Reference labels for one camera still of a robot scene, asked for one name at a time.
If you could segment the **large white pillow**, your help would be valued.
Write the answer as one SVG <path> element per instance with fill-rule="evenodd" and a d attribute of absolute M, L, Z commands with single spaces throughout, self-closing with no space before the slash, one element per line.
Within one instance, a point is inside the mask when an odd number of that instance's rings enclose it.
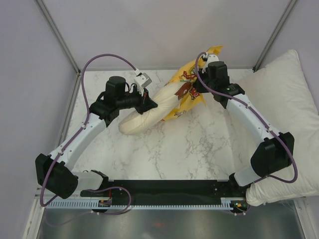
<path fill-rule="evenodd" d="M 294 139 L 296 182 L 273 178 L 246 191 L 251 206 L 319 193 L 319 116 L 306 83 L 298 53 L 289 50 L 259 71 L 238 81 L 253 106 L 280 132 Z"/>

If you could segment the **yellow cartoon-print pillowcase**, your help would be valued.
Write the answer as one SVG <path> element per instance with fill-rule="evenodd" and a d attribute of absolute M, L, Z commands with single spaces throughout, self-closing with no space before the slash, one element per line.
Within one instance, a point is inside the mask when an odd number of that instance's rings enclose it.
<path fill-rule="evenodd" d="M 177 86 L 177 83 L 181 84 L 175 92 L 177 96 L 178 104 L 161 120 L 167 121 L 170 119 L 176 119 L 182 114 L 188 112 L 199 103 L 204 103 L 205 100 L 201 93 L 199 93 L 193 84 L 197 80 L 197 74 L 195 72 L 195 59 L 182 66 L 165 84 L 165 87 L 169 85 Z"/>

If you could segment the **aluminium frame post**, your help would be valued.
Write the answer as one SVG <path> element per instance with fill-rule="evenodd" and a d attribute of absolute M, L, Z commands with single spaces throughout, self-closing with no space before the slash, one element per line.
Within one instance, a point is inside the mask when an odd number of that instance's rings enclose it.
<path fill-rule="evenodd" d="M 262 64 L 264 63 L 267 55 L 269 54 L 272 46 L 276 42 L 276 39 L 280 35 L 281 31 L 283 30 L 286 22 L 288 21 L 290 15 L 292 14 L 294 8 L 296 7 L 298 0 L 290 0 L 285 7 L 283 13 L 281 14 L 281 17 L 279 18 L 278 22 L 276 23 L 275 28 L 273 29 L 270 37 L 268 38 L 265 47 L 263 48 L 261 54 L 259 55 L 256 63 L 254 64 L 252 70 L 253 72 L 258 71 Z"/>
<path fill-rule="evenodd" d="M 81 73 L 81 70 L 80 70 L 78 64 L 76 63 L 69 47 L 67 46 L 67 44 L 66 44 L 60 30 L 58 29 L 58 27 L 57 27 L 52 15 L 51 15 L 49 9 L 48 9 L 48 7 L 46 6 L 45 2 L 43 0 L 34 0 L 34 3 L 37 5 L 39 11 L 43 15 L 46 23 L 48 24 L 50 30 L 52 31 L 55 39 L 57 40 L 57 43 L 59 44 L 59 46 L 62 49 L 64 55 L 66 56 L 69 63 L 71 64 L 73 70 L 79 76 Z"/>

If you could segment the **right aluminium frame post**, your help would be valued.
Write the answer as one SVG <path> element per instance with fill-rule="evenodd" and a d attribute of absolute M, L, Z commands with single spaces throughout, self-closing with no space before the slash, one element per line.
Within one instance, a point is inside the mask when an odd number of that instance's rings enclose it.
<path fill-rule="evenodd" d="M 252 70 L 253 72 L 258 71 L 262 64 L 264 63 L 267 55 L 269 54 L 272 46 L 276 42 L 276 39 L 280 35 L 281 31 L 283 30 L 286 22 L 288 21 L 290 15 L 292 14 L 294 8 L 296 7 L 298 0 L 290 0 L 285 7 L 283 13 L 281 14 L 281 17 L 279 18 L 278 22 L 276 23 L 275 28 L 273 29 L 270 37 L 268 38 L 265 47 L 263 48 L 261 54 L 259 55 L 256 63 L 254 64 Z"/>

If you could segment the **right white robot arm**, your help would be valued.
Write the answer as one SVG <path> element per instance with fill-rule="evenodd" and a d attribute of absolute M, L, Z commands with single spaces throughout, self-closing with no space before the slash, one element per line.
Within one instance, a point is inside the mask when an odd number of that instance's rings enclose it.
<path fill-rule="evenodd" d="M 248 166 L 230 176 L 229 193 L 240 196 L 246 186 L 267 177 L 284 183 L 295 182 L 298 170 L 293 159 L 295 140 L 292 134 L 272 127 L 256 110 L 245 91 L 238 84 L 230 83 L 224 62 L 210 62 L 203 68 L 196 65 L 195 72 L 196 90 L 211 93 L 215 101 L 239 119 L 257 145 Z"/>

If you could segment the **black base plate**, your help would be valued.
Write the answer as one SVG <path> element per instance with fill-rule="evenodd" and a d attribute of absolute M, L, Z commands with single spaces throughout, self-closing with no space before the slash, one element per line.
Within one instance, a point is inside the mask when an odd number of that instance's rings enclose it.
<path fill-rule="evenodd" d="M 134 204 L 217 203 L 221 198 L 244 198 L 245 188 L 217 180 L 114 180 L 102 182 L 100 189 L 123 187 Z"/>

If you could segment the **left aluminium frame post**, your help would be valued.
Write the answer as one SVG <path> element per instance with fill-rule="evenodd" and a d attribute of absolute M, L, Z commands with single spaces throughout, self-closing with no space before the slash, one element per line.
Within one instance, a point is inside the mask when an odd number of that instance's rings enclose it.
<path fill-rule="evenodd" d="M 46 23 L 48 24 L 50 30 L 52 31 L 55 39 L 57 40 L 57 43 L 59 44 L 59 46 L 62 49 L 64 55 L 66 56 L 69 63 L 71 64 L 73 70 L 79 76 L 81 73 L 81 70 L 80 70 L 78 64 L 76 63 L 69 47 L 67 46 L 67 44 L 66 44 L 60 30 L 58 29 L 58 27 L 57 27 L 52 15 L 51 15 L 49 9 L 48 9 L 48 7 L 46 6 L 45 2 L 43 0 L 34 0 L 34 3 L 37 5 L 39 11 L 43 15 Z"/>

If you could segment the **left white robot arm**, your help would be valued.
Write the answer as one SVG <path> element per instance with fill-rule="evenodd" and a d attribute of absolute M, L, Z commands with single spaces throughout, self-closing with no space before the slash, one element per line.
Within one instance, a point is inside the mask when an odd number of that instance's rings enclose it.
<path fill-rule="evenodd" d="M 146 89 L 151 82 L 147 74 L 140 73 L 127 91 L 125 78 L 110 77 L 77 130 L 48 155 L 37 156 L 36 174 L 42 189 L 62 199 L 69 198 L 75 191 L 87 190 L 105 196 L 109 191 L 106 175 L 97 170 L 74 172 L 74 165 L 88 145 L 119 116 L 120 110 L 134 108 L 142 115 L 158 106 Z"/>

